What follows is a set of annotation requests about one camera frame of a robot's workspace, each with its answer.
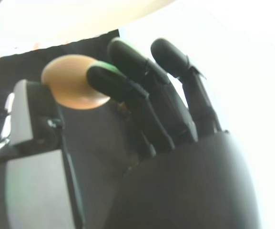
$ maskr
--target brown egg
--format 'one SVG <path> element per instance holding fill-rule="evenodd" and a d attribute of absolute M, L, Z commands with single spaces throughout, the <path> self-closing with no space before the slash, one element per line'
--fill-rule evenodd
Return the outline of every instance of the brown egg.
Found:
<path fill-rule="evenodd" d="M 110 98 L 94 90 L 86 73 L 96 59 L 83 55 L 61 56 L 47 64 L 41 81 L 50 87 L 56 101 L 73 109 L 93 109 Z"/>

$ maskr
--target orange ball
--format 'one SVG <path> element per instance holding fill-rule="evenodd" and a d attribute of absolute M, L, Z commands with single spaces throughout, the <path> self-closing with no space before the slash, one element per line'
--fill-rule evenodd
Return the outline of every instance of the orange ball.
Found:
<path fill-rule="evenodd" d="M 87 70 L 96 59 L 83 55 L 61 56 L 47 64 L 41 81 L 55 100 L 73 109 L 93 109 L 110 98 L 94 90 L 87 82 Z"/>

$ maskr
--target black cloth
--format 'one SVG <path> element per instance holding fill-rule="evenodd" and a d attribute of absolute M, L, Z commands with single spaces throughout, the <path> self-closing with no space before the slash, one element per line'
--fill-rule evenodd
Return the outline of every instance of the black cloth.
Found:
<path fill-rule="evenodd" d="M 58 56 L 84 54 L 109 62 L 107 45 L 117 36 L 118 31 L 112 31 L 97 38 L 0 58 L 0 100 L 21 79 L 39 82 L 44 66 Z M 100 229 L 127 167 L 135 163 L 132 135 L 112 100 L 92 110 L 62 108 L 62 113 L 66 143 L 82 193 L 86 228 Z M 4 179 L 5 165 L 0 165 L 0 229 L 9 228 Z"/>

